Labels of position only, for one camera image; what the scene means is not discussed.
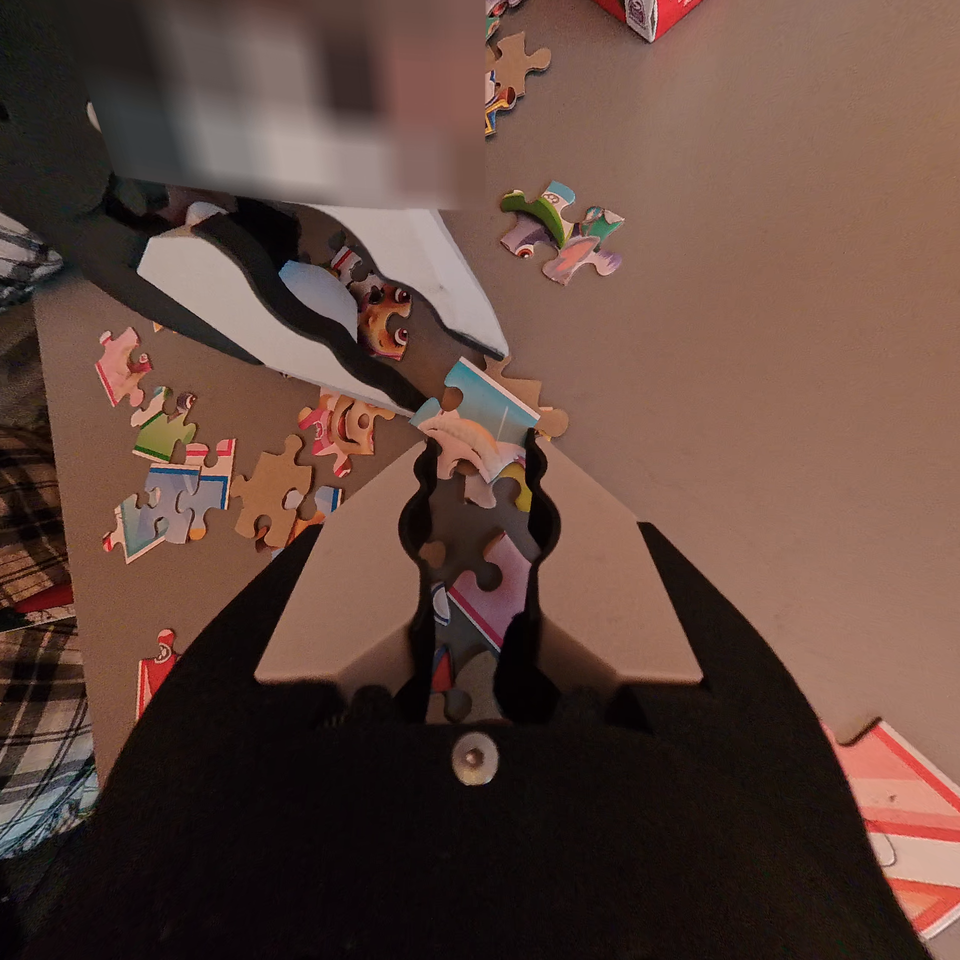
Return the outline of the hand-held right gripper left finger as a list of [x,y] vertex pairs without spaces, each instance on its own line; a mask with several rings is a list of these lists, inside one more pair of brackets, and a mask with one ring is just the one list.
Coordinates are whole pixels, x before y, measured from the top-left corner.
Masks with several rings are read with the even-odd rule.
[[439,444],[417,443],[325,522],[254,671],[263,685],[322,682],[351,702],[386,689],[400,714],[426,719],[435,651],[421,556]]

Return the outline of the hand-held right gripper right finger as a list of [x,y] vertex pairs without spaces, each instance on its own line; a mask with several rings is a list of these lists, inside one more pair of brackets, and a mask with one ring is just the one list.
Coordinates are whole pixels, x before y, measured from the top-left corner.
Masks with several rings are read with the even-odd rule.
[[703,670],[634,513],[553,441],[528,432],[527,523],[538,549],[493,691],[510,722],[547,722],[564,695],[602,708],[638,685],[698,686]]

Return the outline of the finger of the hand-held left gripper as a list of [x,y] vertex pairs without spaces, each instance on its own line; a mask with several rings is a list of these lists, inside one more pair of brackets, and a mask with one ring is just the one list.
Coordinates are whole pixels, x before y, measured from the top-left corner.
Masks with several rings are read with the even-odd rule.
[[264,366],[412,416],[426,396],[368,354],[354,297],[324,268],[276,269],[231,218],[205,218],[152,237],[138,275]]
[[506,335],[437,211],[301,210],[299,257],[355,307],[356,353],[371,359],[504,359]]

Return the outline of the red striped joined puzzle section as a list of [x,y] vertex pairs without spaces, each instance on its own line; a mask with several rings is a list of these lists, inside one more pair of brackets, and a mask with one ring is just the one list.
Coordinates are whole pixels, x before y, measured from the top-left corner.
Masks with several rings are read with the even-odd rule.
[[919,937],[959,916],[959,787],[884,721],[841,744],[825,736],[846,776],[873,854]]

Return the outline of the person's left forearm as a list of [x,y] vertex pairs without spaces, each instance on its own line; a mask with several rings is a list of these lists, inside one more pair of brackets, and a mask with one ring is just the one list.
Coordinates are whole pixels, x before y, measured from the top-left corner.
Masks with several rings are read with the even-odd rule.
[[1,213],[1,313],[29,302],[65,260],[22,223]]

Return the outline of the grey desk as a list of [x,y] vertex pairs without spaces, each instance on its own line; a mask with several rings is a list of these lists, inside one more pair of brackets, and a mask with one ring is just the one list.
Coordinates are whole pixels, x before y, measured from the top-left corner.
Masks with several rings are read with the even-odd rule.
[[[695,636],[758,632],[825,722],[878,714],[958,774],[958,2],[703,2],[646,44],[524,2],[553,48],[447,215],[558,445],[653,523]],[[907,958],[841,866],[833,753],[733,786],[712,692],[683,748],[324,727],[195,656],[105,787],[54,958]],[[693,736],[706,734],[707,747]]]

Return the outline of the person's plaid shirt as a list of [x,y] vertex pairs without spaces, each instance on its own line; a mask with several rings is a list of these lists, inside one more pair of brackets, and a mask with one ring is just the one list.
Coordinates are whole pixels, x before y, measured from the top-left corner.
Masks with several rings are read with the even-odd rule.
[[69,583],[32,307],[1,318],[1,857],[74,829],[98,793],[75,617],[30,623],[18,604]]

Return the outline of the colourful puzzle box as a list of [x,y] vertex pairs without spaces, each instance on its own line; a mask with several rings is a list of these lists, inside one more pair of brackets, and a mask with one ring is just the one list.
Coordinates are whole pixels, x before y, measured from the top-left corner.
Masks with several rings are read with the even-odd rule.
[[595,1],[644,42],[654,43],[701,4],[701,1]]

